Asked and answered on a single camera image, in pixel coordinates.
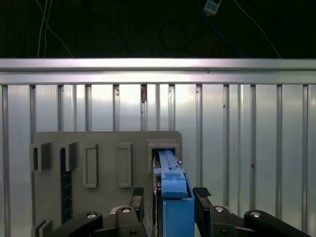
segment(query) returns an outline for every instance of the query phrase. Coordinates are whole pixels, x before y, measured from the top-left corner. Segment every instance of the blue strip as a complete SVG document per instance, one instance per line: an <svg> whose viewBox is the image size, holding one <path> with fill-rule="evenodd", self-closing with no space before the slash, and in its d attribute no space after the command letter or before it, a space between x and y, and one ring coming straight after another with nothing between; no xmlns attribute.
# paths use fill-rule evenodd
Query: blue strip
<svg viewBox="0 0 316 237"><path fill-rule="evenodd" d="M185 172L178 164L176 156L170 150L159 151L159 159L161 165L161 197L188 198Z"/></svg>
<svg viewBox="0 0 316 237"><path fill-rule="evenodd" d="M190 190L188 198L162 199L163 237L194 237L194 194L187 182Z"/></svg>

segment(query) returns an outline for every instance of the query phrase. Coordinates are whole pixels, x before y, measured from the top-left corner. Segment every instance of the dark background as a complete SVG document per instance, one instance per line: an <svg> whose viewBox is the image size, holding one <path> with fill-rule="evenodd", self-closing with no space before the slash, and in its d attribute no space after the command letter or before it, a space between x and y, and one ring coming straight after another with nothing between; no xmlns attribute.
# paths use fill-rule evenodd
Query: dark background
<svg viewBox="0 0 316 237"><path fill-rule="evenodd" d="M36 58L42 21L36 0L0 1L0 57ZM76 58L240 57L214 33L198 0L52 1L49 25ZM265 30L282 58L316 57L315 0L237 1ZM39 2L44 9L45 0ZM209 21L243 57L277 57L233 0L222 0ZM44 56L44 32L45 23L40 57ZM70 57L49 30L46 57Z"/></svg>

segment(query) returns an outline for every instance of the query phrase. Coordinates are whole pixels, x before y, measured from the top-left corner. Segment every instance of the gray panel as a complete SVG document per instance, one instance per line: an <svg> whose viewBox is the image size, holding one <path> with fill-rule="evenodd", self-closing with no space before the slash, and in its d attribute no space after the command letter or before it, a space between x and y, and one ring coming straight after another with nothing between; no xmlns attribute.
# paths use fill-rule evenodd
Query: gray panel
<svg viewBox="0 0 316 237"><path fill-rule="evenodd" d="M308 71L4 73L0 84L313 84L315 77L316 72Z"/></svg>
<svg viewBox="0 0 316 237"><path fill-rule="evenodd" d="M196 186L202 187L203 184L203 89L197 85L197 183Z"/></svg>
<svg viewBox="0 0 316 237"><path fill-rule="evenodd" d="M32 227L32 203L28 159L30 153L30 87L28 85L8 86L8 122L10 231L12 237L29 237Z"/></svg>
<svg viewBox="0 0 316 237"><path fill-rule="evenodd" d="M76 131L76 86L64 85L62 92L62 130Z"/></svg>
<svg viewBox="0 0 316 237"><path fill-rule="evenodd" d="M197 183L197 86L175 85L175 129L182 134L182 161L191 186Z"/></svg>
<svg viewBox="0 0 316 237"><path fill-rule="evenodd" d="M203 183L212 193L214 205L224 204L224 88L203 85Z"/></svg>
<svg viewBox="0 0 316 237"><path fill-rule="evenodd" d="M2 86L0 86L0 237L4 237L5 216L4 216L4 158L3 158L3 133L2 133Z"/></svg>
<svg viewBox="0 0 316 237"><path fill-rule="evenodd" d="M169 85L159 85L159 103L158 103L158 130L168 131L169 130Z"/></svg>
<svg viewBox="0 0 316 237"><path fill-rule="evenodd" d="M229 86L229 208L238 214L239 204L239 106L238 85Z"/></svg>
<svg viewBox="0 0 316 237"><path fill-rule="evenodd" d="M169 86L169 104L168 104L168 116L169 116L169 130L175 130L175 86Z"/></svg>
<svg viewBox="0 0 316 237"><path fill-rule="evenodd" d="M91 86L92 131L113 131L113 86Z"/></svg>
<svg viewBox="0 0 316 237"><path fill-rule="evenodd" d="M141 85L119 85L119 129L141 130Z"/></svg>
<svg viewBox="0 0 316 237"><path fill-rule="evenodd" d="M76 85L76 94L77 131L85 131L85 85Z"/></svg>
<svg viewBox="0 0 316 237"><path fill-rule="evenodd" d="M239 101L239 154L240 154L240 190L239 216L250 210L250 180L251 180L251 109L250 85L240 86Z"/></svg>
<svg viewBox="0 0 316 237"><path fill-rule="evenodd" d="M118 186L132 187L131 143L120 143L117 157Z"/></svg>
<svg viewBox="0 0 316 237"><path fill-rule="evenodd" d="M283 86L282 220L302 225L303 86Z"/></svg>
<svg viewBox="0 0 316 237"><path fill-rule="evenodd" d="M147 130L158 130L158 94L157 85L147 85Z"/></svg>
<svg viewBox="0 0 316 237"><path fill-rule="evenodd" d="M224 128L223 128L223 162L224 162L224 206L229 205L229 87L223 88L223 112L224 112Z"/></svg>
<svg viewBox="0 0 316 237"><path fill-rule="evenodd" d="M79 155L78 167L72 171L72 199L73 215L87 210L98 210L103 215L109 213L113 207L128 205L134 187L144 187L145 219L144 225L151 233L152 229L152 201L153 201L153 175L147 172L148 168L148 141L166 141L175 145L177 151L182 150L182 136L175 131L150 131L150 132L46 132L35 135L35 143L52 141L53 164L49 172L35 172L35 214L37 224L43 219L49 219L53 223L53 229L61 224L60 200L60 153L59 144L67 144L78 141L79 144L98 144L98 186L96 189L87 189L82 184L84 169L82 166L83 155ZM132 188L120 188L117 173L118 145L131 143L133 159ZM47 196L47 190L54 195Z"/></svg>
<svg viewBox="0 0 316 237"><path fill-rule="evenodd" d="M316 85L309 86L307 230L316 236Z"/></svg>
<svg viewBox="0 0 316 237"><path fill-rule="evenodd" d="M256 209L276 214L277 86L256 86Z"/></svg>

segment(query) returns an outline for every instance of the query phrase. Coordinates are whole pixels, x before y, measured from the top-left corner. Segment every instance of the metal wall panel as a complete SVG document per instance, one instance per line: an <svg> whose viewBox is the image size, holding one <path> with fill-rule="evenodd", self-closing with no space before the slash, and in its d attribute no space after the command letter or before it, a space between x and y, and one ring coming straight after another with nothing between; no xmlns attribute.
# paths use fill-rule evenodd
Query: metal wall panel
<svg viewBox="0 0 316 237"><path fill-rule="evenodd" d="M303 86L283 86L282 220L302 226Z"/></svg>
<svg viewBox="0 0 316 237"><path fill-rule="evenodd" d="M288 61L193 60L173 72L137 65L133 72L117 65L106 71L113 67L101 61L90 72L75 60L74 71L60 65L67 72L51 73L37 61L27 75L26 66L0 75L8 86L7 109L0 96L0 168L9 163L9 179L1 179L0 169L0 237L3 206L5 237L30 236L29 144L34 132L58 130L178 130L191 185L207 187L214 204L228 204L240 216L258 208L316 236L316 61L310 70L311 64ZM306 99L303 84L309 84Z"/></svg>
<svg viewBox="0 0 316 237"><path fill-rule="evenodd" d="M239 101L238 85L229 87L229 207L238 213L239 206Z"/></svg>
<svg viewBox="0 0 316 237"><path fill-rule="evenodd" d="M4 111L2 106L3 101L3 93L2 86L0 86L0 237L4 237L5 234L5 204L4 204L4 192L5 192L5 177L4 177L4 169L5 169L5 157L3 155L3 131L2 131L2 112Z"/></svg>
<svg viewBox="0 0 316 237"><path fill-rule="evenodd" d="M91 130L113 131L113 86L91 86Z"/></svg>
<svg viewBox="0 0 316 237"><path fill-rule="evenodd" d="M197 86L175 85L175 130L182 134L182 161L190 183L197 183Z"/></svg>
<svg viewBox="0 0 316 237"><path fill-rule="evenodd" d="M309 86L307 230L316 236L316 85Z"/></svg>
<svg viewBox="0 0 316 237"><path fill-rule="evenodd" d="M35 101L36 132L58 131L58 86L37 85Z"/></svg>
<svg viewBox="0 0 316 237"><path fill-rule="evenodd" d="M224 88L203 85L202 185L212 193L214 205L224 204Z"/></svg>
<svg viewBox="0 0 316 237"><path fill-rule="evenodd" d="M239 101L239 216L250 209L251 186L251 93L250 85L240 86Z"/></svg>
<svg viewBox="0 0 316 237"><path fill-rule="evenodd" d="M277 86L256 88L255 207L276 214Z"/></svg>
<svg viewBox="0 0 316 237"><path fill-rule="evenodd" d="M147 129L148 131L158 130L158 94L157 85L147 85Z"/></svg>
<svg viewBox="0 0 316 237"><path fill-rule="evenodd" d="M119 130L141 130L141 85L119 85Z"/></svg>
<svg viewBox="0 0 316 237"><path fill-rule="evenodd" d="M9 85L10 234L12 237L30 236L31 234L30 111L30 86Z"/></svg>
<svg viewBox="0 0 316 237"><path fill-rule="evenodd" d="M76 85L76 122L77 131L85 131L85 118L86 118L86 96L85 85Z"/></svg>
<svg viewBox="0 0 316 237"><path fill-rule="evenodd" d="M76 86L64 85L62 88L62 131L76 131Z"/></svg>
<svg viewBox="0 0 316 237"><path fill-rule="evenodd" d="M159 102L158 102L158 130L169 130L169 85L159 85Z"/></svg>

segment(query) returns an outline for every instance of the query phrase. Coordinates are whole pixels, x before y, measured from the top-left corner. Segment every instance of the rectangular slot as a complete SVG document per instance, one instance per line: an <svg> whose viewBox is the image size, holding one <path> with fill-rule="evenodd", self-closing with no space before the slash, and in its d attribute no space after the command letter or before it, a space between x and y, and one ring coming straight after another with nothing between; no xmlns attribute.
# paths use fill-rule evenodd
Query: rectangular slot
<svg viewBox="0 0 316 237"><path fill-rule="evenodd" d="M86 188L96 188L98 183L98 146L84 146L83 154L83 185Z"/></svg>
<svg viewBox="0 0 316 237"><path fill-rule="evenodd" d="M132 186L131 144L121 143L118 147L118 186L130 188Z"/></svg>
<svg viewBox="0 0 316 237"><path fill-rule="evenodd" d="M66 171L71 171L76 168L76 157L77 157L77 144L76 142L66 144Z"/></svg>
<svg viewBox="0 0 316 237"><path fill-rule="evenodd" d="M33 149L33 163L34 163L33 170L38 170L38 168L39 168L38 158L39 158L38 149L34 148Z"/></svg>

